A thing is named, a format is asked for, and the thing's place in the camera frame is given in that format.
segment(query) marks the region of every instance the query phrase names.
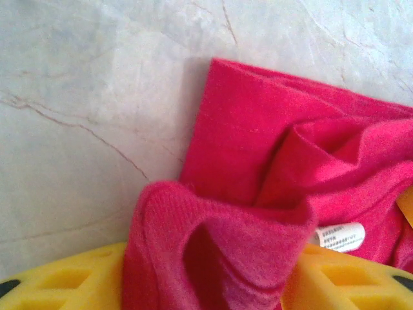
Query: white marble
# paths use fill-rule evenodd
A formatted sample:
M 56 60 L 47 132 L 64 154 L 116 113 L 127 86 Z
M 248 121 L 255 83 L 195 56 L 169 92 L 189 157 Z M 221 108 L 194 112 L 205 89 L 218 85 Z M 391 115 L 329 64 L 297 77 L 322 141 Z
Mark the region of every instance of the white marble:
M 211 56 L 413 103 L 413 1 L 3 0 L 0 277 L 127 237 Z

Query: clothing label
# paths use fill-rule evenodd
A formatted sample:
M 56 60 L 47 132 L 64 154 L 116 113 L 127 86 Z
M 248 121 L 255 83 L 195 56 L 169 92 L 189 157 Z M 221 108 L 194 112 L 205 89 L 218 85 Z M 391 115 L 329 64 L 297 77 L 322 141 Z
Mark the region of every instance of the clothing label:
M 319 227 L 313 241 L 320 247 L 345 253 L 358 249 L 365 237 L 366 231 L 360 223 L 349 223 Z

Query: pink fabric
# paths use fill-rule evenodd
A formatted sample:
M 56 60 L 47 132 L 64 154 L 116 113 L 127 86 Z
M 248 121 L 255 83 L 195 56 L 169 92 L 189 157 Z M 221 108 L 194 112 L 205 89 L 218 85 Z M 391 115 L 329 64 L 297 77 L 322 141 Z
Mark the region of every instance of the pink fabric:
M 123 309 L 275 309 L 316 225 L 361 222 L 352 254 L 413 272 L 412 159 L 411 108 L 213 60 L 181 184 L 139 199 Z

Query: yellow plastic object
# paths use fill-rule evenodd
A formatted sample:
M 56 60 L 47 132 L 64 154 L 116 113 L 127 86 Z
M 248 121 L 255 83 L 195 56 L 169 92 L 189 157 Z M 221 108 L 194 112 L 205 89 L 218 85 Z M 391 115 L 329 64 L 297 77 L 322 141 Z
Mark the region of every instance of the yellow plastic object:
M 413 292 L 394 276 L 413 281 L 413 274 L 400 269 L 309 244 L 281 304 L 283 310 L 413 309 Z
M 120 310 L 125 246 L 109 245 L 6 279 L 3 284 L 21 283 L 0 298 L 0 309 Z
M 399 196 L 397 204 L 413 228 L 413 186 Z

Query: crack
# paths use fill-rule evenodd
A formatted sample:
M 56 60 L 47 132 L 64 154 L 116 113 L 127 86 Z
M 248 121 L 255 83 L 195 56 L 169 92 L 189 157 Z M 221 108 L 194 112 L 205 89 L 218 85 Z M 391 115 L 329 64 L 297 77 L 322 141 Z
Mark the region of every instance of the crack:
M 394 60 L 390 60 L 389 63 L 393 64 L 397 69 L 399 70 L 405 70 L 405 68 L 399 66 Z M 408 72 L 408 74 L 412 77 L 413 79 L 413 73 Z
M 363 49 L 363 47 L 364 47 L 364 48 L 374 49 L 374 50 L 377 50 L 378 52 L 381 52 L 382 54 L 384 54 L 382 51 L 376 49 L 374 45 L 367 45 L 367 44 L 363 44 L 363 43 L 354 42 L 353 40 L 351 40 L 347 37 L 347 34 L 346 34 L 345 31 L 343 32 L 343 36 L 344 36 L 346 41 L 348 41 L 349 43 L 352 43 L 353 45 L 356 45 L 358 48 Z
M 305 3 L 304 3 L 303 0 L 298 0 L 298 2 L 303 6 L 303 8 L 304 8 L 305 11 L 307 12 L 308 16 L 310 16 L 311 20 L 313 21 L 314 24 L 316 24 L 316 26 L 317 26 L 318 28 L 320 28 L 329 38 L 331 38 L 331 39 L 332 39 L 335 43 L 337 43 L 338 45 L 341 45 L 341 46 L 344 45 L 344 43 L 341 42 L 341 41 L 339 41 L 339 40 L 337 40 L 337 39 L 331 34 L 331 32 L 328 31 L 327 28 L 321 26 L 321 25 L 316 21 L 316 19 L 315 19 L 314 16 L 310 13 L 310 10 L 307 8 L 307 6 L 305 5 Z
M 205 11 L 206 13 L 209 13 L 210 15 L 213 15 L 213 13 L 209 9 L 205 8 L 204 6 L 201 6 L 200 4 L 196 3 L 195 1 L 191 1 L 191 2 L 189 2 L 189 4 L 193 5 L 193 6 L 196 6 L 197 8 L 200 8 L 202 11 Z
M 61 126 L 70 127 L 70 128 L 80 128 L 80 129 L 83 129 L 83 130 L 89 132 L 91 135 L 93 135 L 93 137 L 95 137 L 100 142 L 104 143 L 107 147 L 109 147 L 112 150 L 114 150 L 115 152 L 117 152 L 124 160 L 126 160 L 131 165 L 133 165 L 134 168 L 137 171 L 139 171 L 147 181 L 150 181 L 148 176 L 145 174 L 145 172 L 141 168 L 139 168 L 130 158 L 128 158 L 126 155 L 124 155 L 122 153 L 122 151 L 120 151 L 117 147 L 115 147 L 114 145 L 110 144 L 109 142 L 107 142 L 106 140 L 104 140 L 103 138 L 98 136 L 92 129 L 90 129 L 90 128 L 82 125 L 82 124 L 70 124 L 70 123 L 65 123 L 64 121 L 59 121 L 58 119 L 55 119 L 55 118 L 45 114 L 44 112 L 41 112 L 38 108 L 35 108 L 34 106 L 32 106 L 28 103 L 25 103 L 24 105 L 18 105 L 18 102 L 13 101 L 13 100 L 12 100 L 13 104 L 8 104 L 7 102 L 5 102 L 3 100 L 1 100 L 0 103 L 2 103 L 4 105 L 7 105 L 8 107 L 12 107 L 14 109 L 17 109 L 17 110 L 31 110 L 31 111 L 35 112 L 36 114 L 40 115 L 41 117 L 46 118 L 49 121 L 52 121 L 52 122 L 54 122 L 58 125 L 61 125 Z
M 21 238 L 0 240 L 0 245 L 8 244 L 8 243 L 17 243 L 17 242 L 21 242 L 21 241 L 33 240 L 33 239 L 38 239 L 38 238 L 44 238 L 44 237 L 53 236 L 55 234 L 71 233 L 72 231 L 78 231 L 78 230 L 81 230 L 81 229 L 86 229 L 88 227 L 93 227 L 93 226 L 98 225 L 100 223 L 111 220 L 115 215 L 119 214 L 120 212 L 121 212 L 121 210 L 118 210 L 118 211 L 113 212 L 113 213 L 109 214 L 108 216 L 100 218 L 96 221 L 92 221 L 90 223 L 86 223 L 84 225 L 80 225 L 80 226 L 76 226 L 76 227 L 61 229 L 61 230 L 58 230 L 58 231 L 48 231 L 48 232 L 43 232 L 41 234 L 33 234 L 31 236 L 25 236 L 25 237 L 21 237 Z
M 404 82 L 401 78 L 396 77 L 395 75 L 393 75 L 393 78 L 396 81 L 399 81 L 400 83 L 402 83 L 407 88 L 407 89 L 405 89 L 405 88 L 401 87 L 401 89 L 403 89 L 404 91 L 408 90 L 409 92 L 411 92 L 413 94 L 413 88 L 410 87 L 406 82 Z
M 111 52 L 113 49 L 115 49 L 116 46 L 111 46 L 110 48 L 102 51 L 99 54 L 93 55 L 88 59 L 82 60 L 77 63 L 77 65 L 85 65 L 87 63 L 91 63 L 98 58 L 104 56 L 105 54 Z M 67 76 L 72 76 L 74 74 L 73 71 L 65 71 L 65 72 L 60 72 L 60 73 L 55 73 L 55 74 L 36 74 L 35 72 L 30 72 L 27 70 L 23 70 L 20 73 L 17 74 L 2 74 L 1 76 L 8 76 L 8 77 L 13 77 L 13 78 L 30 78 L 30 79 L 38 79 L 38 78 L 43 78 L 43 79 L 61 79 L 65 78 Z
M 361 23 L 361 21 L 358 21 L 356 15 L 351 14 L 350 12 L 346 12 L 346 13 L 347 13 L 349 16 L 353 17 L 353 20 L 354 20 L 361 28 L 363 28 L 364 30 L 368 31 L 367 28 L 366 28 L 366 26 L 365 26 L 363 23 Z
M 343 3 L 343 0 L 340 0 L 340 3 L 341 3 L 341 27 L 343 29 L 343 37 L 346 38 L 346 30 L 345 30 L 345 26 L 344 26 L 344 3 Z M 347 87 L 346 79 L 345 79 L 345 72 L 344 72 L 345 61 L 346 61 L 346 46 L 343 45 L 343 62 L 341 64 L 340 78 L 343 82 L 343 86 Z
M 317 41 L 316 41 L 316 37 L 314 36 L 314 34 L 312 33 L 311 29 L 307 26 L 307 31 L 310 34 L 310 38 L 312 39 L 312 41 L 315 43 L 318 55 L 320 56 L 321 60 L 324 62 L 324 64 L 328 65 L 328 61 L 325 59 L 325 57 L 323 56 L 323 53 L 320 51 Z M 335 47 L 331 42 L 325 41 L 328 44 L 332 45 L 333 47 Z M 345 83 L 344 78 L 343 78 L 343 70 L 338 69 L 337 67 L 334 67 L 334 70 L 336 70 L 338 72 L 338 74 L 340 74 L 341 76 L 341 80 L 343 80 L 343 83 Z
M 327 43 L 328 45 L 330 45 L 331 47 L 336 48 L 336 45 L 334 45 L 333 43 L 331 43 L 329 40 L 323 39 L 323 41 L 324 41 L 325 43 Z
M 237 40 L 237 37 L 235 36 L 234 29 L 232 29 L 231 22 L 228 17 L 227 8 L 225 7 L 225 0 L 221 0 L 221 1 L 222 1 L 222 9 L 224 11 L 225 19 L 227 21 L 227 28 L 229 32 L 231 33 L 231 36 L 232 36 L 232 39 L 234 40 L 235 45 L 238 46 L 238 40 Z
M 58 111 L 58 110 L 54 110 L 54 109 L 52 109 L 52 108 L 49 108 L 49 107 L 47 107 L 46 105 L 44 105 L 44 104 L 42 104 L 42 103 L 40 103 L 40 102 L 37 102 L 37 101 L 29 101 L 29 100 L 27 100 L 27 99 L 25 99 L 25 98 L 22 98 L 22 97 L 13 95 L 13 94 L 11 94 L 11 93 L 9 93 L 9 92 L 5 92 L 4 90 L 0 90 L 0 92 L 6 94 L 7 96 L 10 96 L 10 97 L 14 98 L 15 100 L 12 100 L 12 103 L 13 103 L 13 104 L 16 104 L 16 105 L 18 105 L 16 101 L 20 101 L 20 102 L 24 102 L 24 103 L 26 103 L 26 104 L 28 104 L 28 105 L 31 105 L 31 106 L 33 106 L 33 107 L 41 107 L 42 109 L 47 110 L 47 111 L 49 111 L 49 112 L 51 112 L 51 113 L 57 114 L 57 115 L 59 115 L 59 116 L 68 117 L 68 118 L 77 118 L 77 119 L 86 121 L 86 122 L 88 122 L 89 124 L 95 125 L 95 126 L 101 125 L 100 123 L 98 123 L 97 121 L 93 120 L 92 118 L 90 118 L 90 117 L 88 117 L 88 116 L 83 116 L 83 115 L 79 115 L 79 114 L 67 114 L 67 113 L 63 113 L 63 112 L 60 112 L 60 111 Z M 133 128 L 133 127 L 122 126 L 122 125 L 113 124 L 113 123 L 105 123 L 105 125 L 108 126 L 108 127 L 113 127 L 113 128 L 119 129 L 119 130 L 131 132 L 131 133 L 133 133 L 133 134 L 139 135 L 139 138 L 141 138 L 142 140 L 144 140 L 145 142 L 148 142 L 148 143 L 157 143 L 158 141 L 176 141 L 176 140 L 179 139 L 179 138 L 177 138 L 177 137 L 173 137 L 173 138 L 159 138 L 159 139 L 157 139 L 157 140 L 152 140 L 152 139 L 147 139 L 147 138 L 144 138 L 144 137 L 141 136 L 141 135 L 144 135 L 146 132 L 142 132 L 141 130 L 135 129 L 135 128 Z
M 376 66 L 376 62 L 374 61 L 374 58 L 373 58 L 372 54 L 367 51 L 367 56 L 368 56 L 368 58 L 369 58 L 369 60 L 370 60 L 370 62 L 371 62 L 372 68 L 373 68 L 375 71 L 377 71 L 378 74 L 379 74 L 383 79 L 386 79 L 386 77 L 384 76 L 384 74 L 382 73 L 382 71 L 380 71 L 380 69 Z
M 166 150 L 170 155 L 172 155 L 173 157 L 175 157 L 180 163 L 183 163 L 183 160 L 175 153 L 173 153 L 170 149 L 168 149 L 166 146 L 164 146 L 163 144 L 160 144 L 161 148 Z

